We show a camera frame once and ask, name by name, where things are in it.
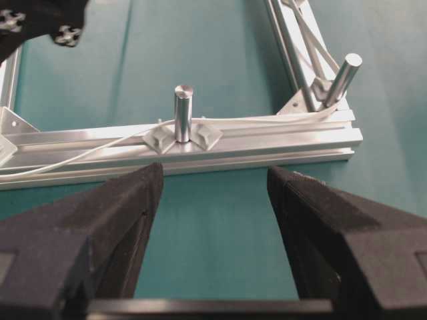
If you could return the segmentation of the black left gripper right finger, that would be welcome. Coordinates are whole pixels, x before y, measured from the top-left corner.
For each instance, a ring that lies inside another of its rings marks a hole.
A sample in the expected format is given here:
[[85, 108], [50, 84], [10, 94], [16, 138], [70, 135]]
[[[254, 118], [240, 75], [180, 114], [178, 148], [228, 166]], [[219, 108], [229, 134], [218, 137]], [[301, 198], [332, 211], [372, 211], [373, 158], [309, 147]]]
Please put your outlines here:
[[297, 292], [337, 319], [426, 318], [426, 219], [281, 167], [268, 195]]

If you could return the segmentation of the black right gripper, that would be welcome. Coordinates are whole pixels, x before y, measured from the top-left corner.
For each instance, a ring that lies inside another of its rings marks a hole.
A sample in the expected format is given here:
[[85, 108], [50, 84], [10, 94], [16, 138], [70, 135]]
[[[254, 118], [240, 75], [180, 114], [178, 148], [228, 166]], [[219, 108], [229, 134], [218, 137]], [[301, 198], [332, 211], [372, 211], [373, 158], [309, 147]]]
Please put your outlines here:
[[2, 1], [1, 61], [24, 42], [48, 35], [62, 47], [75, 47], [85, 26], [88, 1]]

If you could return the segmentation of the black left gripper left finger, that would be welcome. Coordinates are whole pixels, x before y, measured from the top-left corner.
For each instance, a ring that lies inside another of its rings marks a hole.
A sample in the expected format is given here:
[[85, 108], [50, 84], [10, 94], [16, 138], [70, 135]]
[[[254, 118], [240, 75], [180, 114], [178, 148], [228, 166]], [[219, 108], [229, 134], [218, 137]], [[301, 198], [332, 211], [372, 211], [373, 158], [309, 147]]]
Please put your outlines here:
[[163, 190], [152, 163], [1, 222], [1, 318], [60, 319], [132, 298]]

